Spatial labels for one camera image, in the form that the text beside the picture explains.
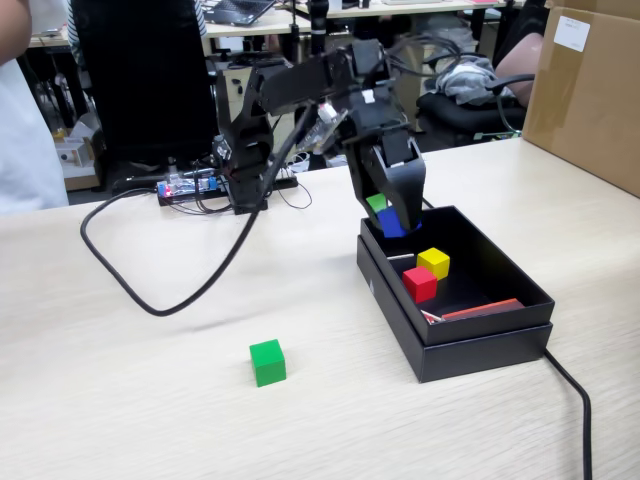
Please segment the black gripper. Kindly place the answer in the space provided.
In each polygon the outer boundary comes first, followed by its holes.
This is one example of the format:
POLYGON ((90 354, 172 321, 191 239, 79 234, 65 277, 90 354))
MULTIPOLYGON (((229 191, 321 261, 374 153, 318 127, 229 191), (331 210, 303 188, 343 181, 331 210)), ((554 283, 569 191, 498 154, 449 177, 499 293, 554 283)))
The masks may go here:
POLYGON ((422 218, 426 167, 418 159, 418 147, 400 105, 395 80, 358 83, 344 93, 348 110, 344 126, 344 154, 358 202, 369 218, 388 207, 385 195, 374 184, 367 168, 387 170, 387 195, 400 224, 415 230, 422 218))

